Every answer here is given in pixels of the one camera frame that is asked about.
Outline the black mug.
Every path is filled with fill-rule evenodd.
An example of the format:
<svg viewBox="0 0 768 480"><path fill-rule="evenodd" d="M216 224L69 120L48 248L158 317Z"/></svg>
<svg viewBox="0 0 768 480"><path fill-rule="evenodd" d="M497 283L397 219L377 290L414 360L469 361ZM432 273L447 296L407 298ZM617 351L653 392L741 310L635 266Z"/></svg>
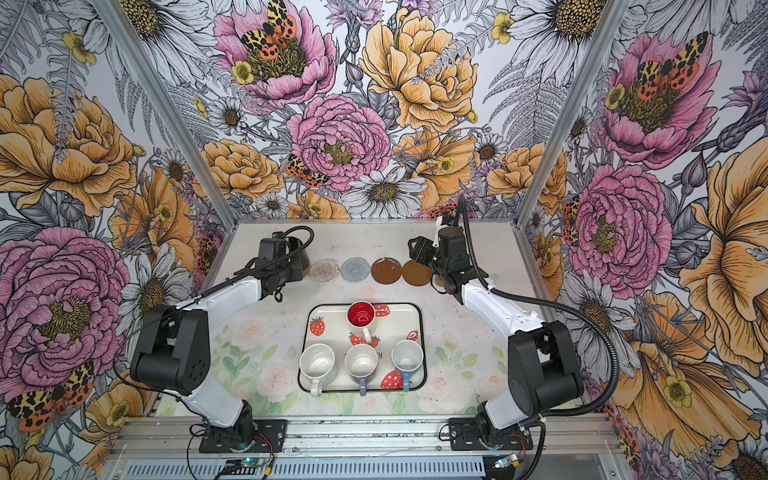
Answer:
<svg viewBox="0 0 768 480"><path fill-rule="evenodd" d="M304 276L304 272L310 266L310 260L308 253L306 252L306 244L297 237L289 236L289 259L288 265L293 276L297 276L301 279Z"/></svg>

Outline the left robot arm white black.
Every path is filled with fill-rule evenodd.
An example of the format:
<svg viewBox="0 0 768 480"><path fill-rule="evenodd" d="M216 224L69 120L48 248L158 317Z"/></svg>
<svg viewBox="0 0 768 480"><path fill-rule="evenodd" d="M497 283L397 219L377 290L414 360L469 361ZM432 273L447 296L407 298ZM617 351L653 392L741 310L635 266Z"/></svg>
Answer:
<svg viewBox="0 0 768 480"><path fill-rule="evenodd" d="M130 376L152 389L175 394L188 410L203 420L203 453L266 451L258 436L252 408L233 396L210 373L211 329L239 311L272 296L282 300L282 289L303 279L309 267L305 241L293 229L261 240L258 254L234 275L198 296L175 306L149 309L138 332Z"/></svg>

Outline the grey mug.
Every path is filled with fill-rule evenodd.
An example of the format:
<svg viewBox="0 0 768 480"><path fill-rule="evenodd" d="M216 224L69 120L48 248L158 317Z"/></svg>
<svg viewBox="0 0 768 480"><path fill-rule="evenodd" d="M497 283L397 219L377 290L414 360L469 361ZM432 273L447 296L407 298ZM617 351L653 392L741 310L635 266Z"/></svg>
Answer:
<svg viewBox="0 0 768 480"><path fill-rule="evenodd" d="M412 261L427 267L432 267L437 255L434 242L424 236L418 236L408 241L409 257Z"/></svg>

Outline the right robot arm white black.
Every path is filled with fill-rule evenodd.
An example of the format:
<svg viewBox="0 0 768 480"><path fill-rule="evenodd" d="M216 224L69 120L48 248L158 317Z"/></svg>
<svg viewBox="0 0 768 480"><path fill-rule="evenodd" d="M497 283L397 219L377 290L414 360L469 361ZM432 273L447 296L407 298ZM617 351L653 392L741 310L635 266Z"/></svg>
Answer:
<svg viewBox="0 0 768 480"><path fill-rule="evenodd" d="M446 292L507 341L507 385L476 415L486 445L501 444L526 422L583 394L579 359L561 322L545 322L484 284L461 227L444 226L427 244L435 248L427 264Z"/></svg>

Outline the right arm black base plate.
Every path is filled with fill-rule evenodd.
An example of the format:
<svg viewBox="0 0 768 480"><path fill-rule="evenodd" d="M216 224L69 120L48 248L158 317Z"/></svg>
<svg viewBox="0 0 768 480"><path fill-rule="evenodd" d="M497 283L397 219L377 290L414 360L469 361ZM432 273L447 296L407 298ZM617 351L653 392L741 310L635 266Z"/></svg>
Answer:
<svg viewBox="0 0 768 480"><path fill-rule="evenodd" d="M532 437L517 425L496 429L475 417L454 417L448 420L448 441L453 451L531 450Z"/></svg>

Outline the scratched dark brown wooden coaster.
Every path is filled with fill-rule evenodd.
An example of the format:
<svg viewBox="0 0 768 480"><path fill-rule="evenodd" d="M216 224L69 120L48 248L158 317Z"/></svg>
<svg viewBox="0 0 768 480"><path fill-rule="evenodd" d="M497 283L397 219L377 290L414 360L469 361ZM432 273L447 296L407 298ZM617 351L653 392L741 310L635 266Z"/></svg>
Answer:
<svg viewBox="0 0 768 480"><path fill-rule="evenodd" d="M401 278L401 275L402 266L392 257L379 258L371 266L371 276L379 284L393 284Z"/></svg>

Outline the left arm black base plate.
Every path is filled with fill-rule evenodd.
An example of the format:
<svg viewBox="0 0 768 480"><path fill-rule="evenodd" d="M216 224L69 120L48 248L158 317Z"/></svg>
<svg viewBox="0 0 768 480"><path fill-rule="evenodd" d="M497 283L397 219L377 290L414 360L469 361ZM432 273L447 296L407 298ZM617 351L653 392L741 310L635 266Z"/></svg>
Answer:
<svg viewBox="0 0 768 480"><path fill-rule="evenodd" d="M286 438L287 420L241 421L231 427L210 427L198 450L203 454L279 453Z"/></svg>

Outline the grey-blue braided rope coaster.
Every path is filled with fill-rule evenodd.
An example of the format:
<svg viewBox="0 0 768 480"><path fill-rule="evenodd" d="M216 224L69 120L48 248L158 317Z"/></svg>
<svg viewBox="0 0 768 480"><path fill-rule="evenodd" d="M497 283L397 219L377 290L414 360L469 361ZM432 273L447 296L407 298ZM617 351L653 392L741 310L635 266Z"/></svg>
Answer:
<svg viewBox="0 0 768 480"><path fill-rule="evenodd" d="M351 257L345 260L340 267L341 277L350 283L359 283L370 275L371 267L363 257Z"/></svg>

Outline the plain brown wooden coaster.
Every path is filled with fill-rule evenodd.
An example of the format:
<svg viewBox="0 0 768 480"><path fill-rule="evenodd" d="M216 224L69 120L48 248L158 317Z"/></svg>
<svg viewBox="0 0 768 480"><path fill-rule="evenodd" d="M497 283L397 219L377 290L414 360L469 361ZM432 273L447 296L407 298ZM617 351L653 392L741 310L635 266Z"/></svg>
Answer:
<svg viewBox="0 0 768 480"><path fill-rule="evenodd" d="M414 260L409 260L402 267L402 278L412 286L420 287L430 283L433 270Z"/></svg>

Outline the white mug blue handle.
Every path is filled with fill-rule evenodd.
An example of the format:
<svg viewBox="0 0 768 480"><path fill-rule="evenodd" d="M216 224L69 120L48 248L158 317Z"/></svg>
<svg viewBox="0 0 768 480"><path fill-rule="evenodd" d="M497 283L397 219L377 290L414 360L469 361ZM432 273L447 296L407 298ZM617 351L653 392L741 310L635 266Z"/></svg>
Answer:
<svg viewBox="0 0 768 480"><path fill-rule="evenodd" d="M391 360L395 370L402 377L402 390L404 392L409 392L410 381L413 375L419 371L423 365L423 348L414 340L401 340L392 349Z"/></svg>

